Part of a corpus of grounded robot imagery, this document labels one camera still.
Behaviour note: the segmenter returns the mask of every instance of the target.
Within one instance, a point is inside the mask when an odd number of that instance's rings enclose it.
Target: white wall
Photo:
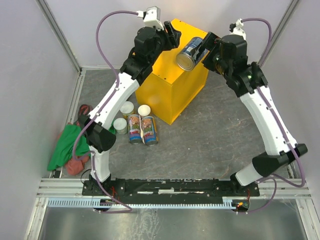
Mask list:
[[[320,214],[320,2],[303,0],[267,59],[263,72],[277,108],[303,156],[314,205]]]
[[[275,29],[290,0],[46,0],[82,67],[106,66],[100,56],[95,33],[99,21],[117,10],[145,11],[161,8],[161,21],[178,18],[219,36],[229,34],[229,25],[239,18],[265,18]],[[134,46],[134,37],[143,27],[141,18],[118,14],[101,27],[100,43],[107,58],[121,66]],[[250,61],[257,61],[266,45],[268,33],[263,23],[246,23]]]
[[[23,239],[77,72],[36,1],[0,1],[0,239]]]

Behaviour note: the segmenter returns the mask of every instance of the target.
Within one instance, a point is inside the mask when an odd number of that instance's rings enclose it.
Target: metal base plate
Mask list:
[[[256,183],[236,189],[231,180],[218,179],[118,179],[104,182],[108,193],[125,204],[223,204],[222,197],[260,196]],[[104,196],[96,182],[86,180],[83,196]]]

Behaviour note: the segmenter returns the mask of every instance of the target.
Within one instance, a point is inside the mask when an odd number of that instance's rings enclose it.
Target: food can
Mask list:
[[[131,144],[142,143],[140,118],[137,114],[131,114],[128,116],[128,135],[129,142]]]
[[[141,119],[144,144],[152,146],[158,143],[156,121],[153,116],[145,116]]]
[[[207,54],[208,50],[205,49],[203,53],[197,58],[198,46],[202,42],[202,38],[199,36],[193,37],[188,44],[182,49],[176,56],[176,63],[185,71],[191,71],[201,61],[201,59]]]

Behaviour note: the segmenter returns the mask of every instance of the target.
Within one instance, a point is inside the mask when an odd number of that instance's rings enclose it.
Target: paper cup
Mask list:
[[[149,116],[150,113],[151,113],[151,108],[150,108],[148,105],[141,105],[141,106],[138,108],[138,114],[139,114],[141,117]]]
[[[128,132],[127,120],[125,120],[124,118],[117,118],[116,120],[114,120],[113,127],[118,134],[123,135]]]
[[[135,106],[130,101],[125,101],[122,107],[120,108],[120,112],[122,113],[124,119],[128,119],[128,116],[135,113]]]

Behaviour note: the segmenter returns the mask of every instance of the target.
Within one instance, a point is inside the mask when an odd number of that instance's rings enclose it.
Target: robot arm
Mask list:
[[[90,150],[94,152],[97,181],[104,182],[110,177],[109,152],[116,141],[116,136],[108,131],[121,106],[133,94],[152,72],[152,66],[162,53],[179,46],[181,32],[175,30],[169,21],[160,22],[160,9],[156,6],[147,11],[138,11],[145,27],[137,32],[134,47],[124,61],[118,75],[119,82],[104,96],[101,102],[89,113],[79,118],[83,129],[92,119],[84,135]],[[92,167],[91,177],[95,179]]]
[[[291,144],[300,157],[308,149],[297,141],[284,125],[272,100],[268,82],[256,62],[248,64],[246,34],[242,30],[243,23],[239,19],[230,25],[230,35],[219,38],[209,32],[199,47],[199,53],[208,49],[209,53],[202,61],[203,65],[224,77],[226,84],[240,98],[253,117],[262,136],[265,152],[253,158],[252,163],[231,176],[241,186],[247,186],[263,177],[268,177],[278,168],[295,160],[288,144]],[[266,97],[271,107],[265,103]],[[271,112],[275,111],[279,122]],[[281,132],[283,126],[289,139],[287,142]]]

